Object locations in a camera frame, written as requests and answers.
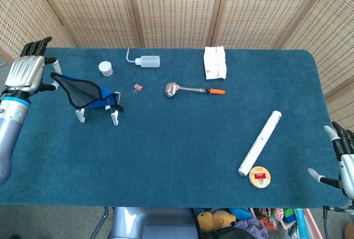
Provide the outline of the silver and black left robot hand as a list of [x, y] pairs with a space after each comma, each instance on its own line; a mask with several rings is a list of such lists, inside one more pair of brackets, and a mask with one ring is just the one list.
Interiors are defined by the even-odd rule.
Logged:
[[47, 65], [52, 65], [56, 73], [62, 73], [57, 58], [44, 56], [51, 40], [52, 37], [46, 37], [23, 47], [20, 56], [11, 65], [1, 95], [12, 95], [27, 100], [38, 92], [58, 89], [59, 84], [56, 81], [51, 84], [43, 83], [44, 68]]

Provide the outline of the silver and black right robot hand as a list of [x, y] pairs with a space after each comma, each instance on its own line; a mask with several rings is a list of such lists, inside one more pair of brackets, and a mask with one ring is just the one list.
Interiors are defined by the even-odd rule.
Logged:
[[319, 183], [341, 189], [346, 197], [353, 200], [353, 132], [345, 130], [335, 121], [332, 121], [331, 127], [324, 125], [324, 130], [335, 151], [340, 170], [339, 178], [320, 175], [313, 168], [308, 168], [308, 173]]

